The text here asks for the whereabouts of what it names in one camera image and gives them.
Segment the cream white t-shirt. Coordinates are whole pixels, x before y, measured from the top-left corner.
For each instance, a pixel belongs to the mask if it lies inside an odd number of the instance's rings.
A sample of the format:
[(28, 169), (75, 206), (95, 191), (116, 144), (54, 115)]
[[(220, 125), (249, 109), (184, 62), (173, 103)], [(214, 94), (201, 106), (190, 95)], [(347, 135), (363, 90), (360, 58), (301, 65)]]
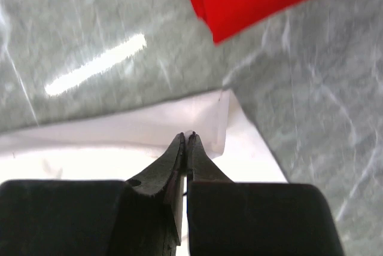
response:
[(197, 133), (208, 157), (236, 182), (286, 182), (231, 90), (3, 133), (1, 181), (127, 179), (163, 154), (179, 133)]

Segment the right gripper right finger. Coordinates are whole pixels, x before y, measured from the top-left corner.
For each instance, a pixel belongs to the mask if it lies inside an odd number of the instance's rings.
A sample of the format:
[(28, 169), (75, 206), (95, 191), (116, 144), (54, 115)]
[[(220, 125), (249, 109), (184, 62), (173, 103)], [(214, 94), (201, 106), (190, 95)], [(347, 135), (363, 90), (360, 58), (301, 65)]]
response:
[(232, 182), (232, 180), (208, 157), (201, 138), (196, 132), (187, 143), (187, 183), (193, 181)]

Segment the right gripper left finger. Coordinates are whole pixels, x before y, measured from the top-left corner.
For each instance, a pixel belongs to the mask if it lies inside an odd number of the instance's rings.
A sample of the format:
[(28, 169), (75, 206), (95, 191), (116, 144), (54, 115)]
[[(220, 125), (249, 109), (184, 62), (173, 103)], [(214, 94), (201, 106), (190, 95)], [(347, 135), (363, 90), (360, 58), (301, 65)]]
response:
[(181, 245), (185, 151), (185, 136), (179, 133), (157, 160), (127, 180), (140, 195), (155, 199), (164, 207), (177, 246)]

